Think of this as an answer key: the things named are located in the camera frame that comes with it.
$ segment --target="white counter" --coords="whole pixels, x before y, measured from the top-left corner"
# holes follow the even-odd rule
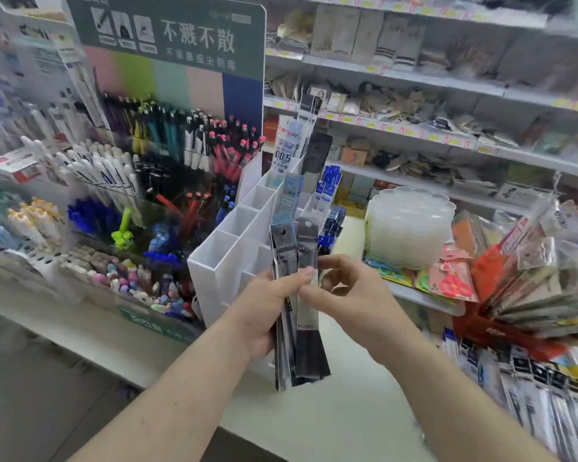
[[[361,219],[347,218],[335,252],[361,256]],[[91,305],[0,282],[0,315],[141,387],[157,379],[184,345]],[[435,458],[394,378],[321,315],[331,376],[277,393],[247,372],[221,426],[288,461],[411,461]]]

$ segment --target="teal stripe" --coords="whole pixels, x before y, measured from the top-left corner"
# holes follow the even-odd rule
[[[188,92],[186,66],[167,61],[152,60],[156,99],[167,102],[176,108],[189,110],[192,107]]]

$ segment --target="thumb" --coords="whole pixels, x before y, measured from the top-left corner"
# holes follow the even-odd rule
[[[310,283],[316,272],[313,267],[307,267],[303,271],[273,280],[272,291],[281,298],[293,295],[298,291],[298,288]]]
[[[323,288],[314,285],[300,287],[298,295],[308,302],[309,306],[319,310],[334,319],[343,313],[343,299]]]

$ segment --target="stack of white plastic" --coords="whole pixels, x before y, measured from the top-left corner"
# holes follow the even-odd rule
[[[439,259],[456,205],[445,194],[399,186],[366,211],[366,253],[392,267],[421,269]]]

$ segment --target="pen display stand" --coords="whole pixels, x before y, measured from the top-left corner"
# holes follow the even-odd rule
[[[288,171],[297,170],[300,163],[300,159],[292,158]],[[272,265],[269,226],[281,188],[268,188],[267,178],[268,174],[263,175],[188,258],[206,327],[221,317],[256,274]],[[273,353],[250,368],[274,382]]]

